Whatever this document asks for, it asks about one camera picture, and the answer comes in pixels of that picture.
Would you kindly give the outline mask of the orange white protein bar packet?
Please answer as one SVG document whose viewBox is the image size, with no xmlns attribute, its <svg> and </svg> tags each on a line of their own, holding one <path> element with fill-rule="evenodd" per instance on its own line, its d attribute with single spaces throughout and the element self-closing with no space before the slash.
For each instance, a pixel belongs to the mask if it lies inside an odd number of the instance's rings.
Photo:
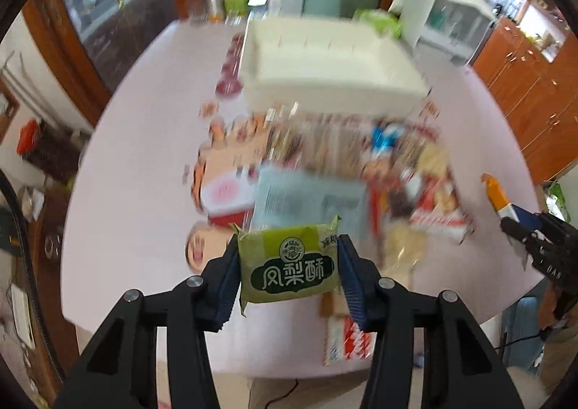
<svg viewBox="0 0 578 409">
<path fill-rule="evenodd" d="M 498 217 L 501 219 L 510 218 L 530 231 L 539 229 L 538 216 L 512 203 L 494 176 L 484 173 L 481 176 L 481 182 L 485 185 L 486 196 Z"/>
</svg>

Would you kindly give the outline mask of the green pineapple cake packet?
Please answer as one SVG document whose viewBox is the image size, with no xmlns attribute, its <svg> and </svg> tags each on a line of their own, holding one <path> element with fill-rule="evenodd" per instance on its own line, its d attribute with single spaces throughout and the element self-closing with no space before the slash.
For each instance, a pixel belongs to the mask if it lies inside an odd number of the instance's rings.
<svg viewBox="0 0 578 409">
<path fill-rule="evenodd" d="M 241 270 L 240 308 L 296 300 L 340 285 L 340 218 L 325 224 L 245 232 L 235 229 Z"/>
</svg>

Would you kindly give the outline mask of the light blue snack bag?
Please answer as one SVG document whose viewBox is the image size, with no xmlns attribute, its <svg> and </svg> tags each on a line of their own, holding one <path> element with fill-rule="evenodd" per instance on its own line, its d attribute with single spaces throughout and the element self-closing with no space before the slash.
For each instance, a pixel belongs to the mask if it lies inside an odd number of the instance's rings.
<svg viewBox="0 0 578 409">
<path fill-rule="evenodd" d="M 329 224 L 338 216 L 339 232 L 359 239 L 367 215 L 365 183 L 269 166 L 260 171 L 250 229 Z"/>
</svg>

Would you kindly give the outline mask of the red white striped snack packet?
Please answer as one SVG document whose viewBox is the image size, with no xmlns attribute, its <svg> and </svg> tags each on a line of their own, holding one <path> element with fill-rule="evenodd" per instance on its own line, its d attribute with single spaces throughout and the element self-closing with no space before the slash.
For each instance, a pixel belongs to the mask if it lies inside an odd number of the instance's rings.
<svg viewBox="0 0 578 409">
<path fill-rule="evenodd" d="M 327 320 L 323 365 L 372 357 L 375 337 L 363 332 L 350 316 L 331 316 Z"/>
</svg>

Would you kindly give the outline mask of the wooden sideboard cabinet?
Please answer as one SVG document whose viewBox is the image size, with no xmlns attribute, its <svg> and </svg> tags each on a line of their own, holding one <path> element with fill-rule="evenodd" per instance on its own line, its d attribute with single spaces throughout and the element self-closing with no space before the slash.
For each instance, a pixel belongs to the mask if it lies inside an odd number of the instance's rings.
<svg viewBox="0 0 578 409">
<path fill-rule="evenodd" d="M 532 180 L 542 184 L 577 162 L 577 37 L 550 62 L 501 18 L 472 64 L 504 114 Z"/>
</svg>

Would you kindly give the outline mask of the pink printed tablecloth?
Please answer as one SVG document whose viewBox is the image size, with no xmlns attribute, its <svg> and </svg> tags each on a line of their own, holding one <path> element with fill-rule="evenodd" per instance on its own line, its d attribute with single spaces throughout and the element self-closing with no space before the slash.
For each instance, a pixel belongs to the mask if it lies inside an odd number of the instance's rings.
<svg viewBox="0 0 578 409">
<path fill-rule="evenodd" d="M 63 314 L 94 332 L 126 290 L 171 290 L 191 271 L 185 244 L 204 221 L 185 170 L 209 138 L 201 105 L 215 95 L 231 25 L 171 23 L 141 55 L 111 98 L 74 182 L 62 251 Z M 457 192 L 474 222 L 461 244 L 433 236 L 413 272 L 413 288 L 453 290 L 479 322 L 540 282 L 525 252 L 501 232 L 483 174 L 508 197 L 538 209 L 518 142 L 484 83 L 466 65 L 421 46 L 417 65 L 430 82 L 428 121 L 450 154 Z M 323 362 L 326 323 L 317 297 L 235 308 L 207 337 L 212 370 L 251 377 L 306 379 L 362 369 Z"/>
</svg>

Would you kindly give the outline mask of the white desktop cabinet appliance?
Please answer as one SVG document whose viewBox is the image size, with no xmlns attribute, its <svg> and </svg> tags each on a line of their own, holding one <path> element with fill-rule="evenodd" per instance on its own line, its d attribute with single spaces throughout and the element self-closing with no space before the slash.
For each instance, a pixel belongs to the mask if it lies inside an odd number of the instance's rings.
<svg viewBox="0 0 578 409">
<path fill-rule="evenodd" d="M 393 0 L 389 12 L 406 45 L 427 45 L 457 65 L 472 61 L 497 21 L 485 0 Z"/>
</svg>

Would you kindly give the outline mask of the white plastic storage bin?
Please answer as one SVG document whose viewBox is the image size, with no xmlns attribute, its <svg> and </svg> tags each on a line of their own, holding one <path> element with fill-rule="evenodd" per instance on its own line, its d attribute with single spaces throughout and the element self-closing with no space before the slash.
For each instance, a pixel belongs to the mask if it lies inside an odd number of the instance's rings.
<svg viewBox="0 0 578 409">
<path fill-rule="evenodd" d="M 249 21 L 238 76 L 253 112 L 405 117 L 431 91 L 397 39 L 345 18 Z"/>
</svg>

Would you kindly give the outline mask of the green tissue pack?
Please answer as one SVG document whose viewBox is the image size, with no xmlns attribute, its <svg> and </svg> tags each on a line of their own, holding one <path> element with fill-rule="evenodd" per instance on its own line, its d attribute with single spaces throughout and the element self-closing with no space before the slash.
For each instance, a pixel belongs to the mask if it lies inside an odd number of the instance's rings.
<svg viewBox="0 0 578 409">
<path fill-rule="evenodd" d="M 381 9 L 357 9 L 352 20 L 370 25 L 380 35 L 390 35 L 396 39 L 402 37 L 402 25 L 399 19 Z"/>
</svg>

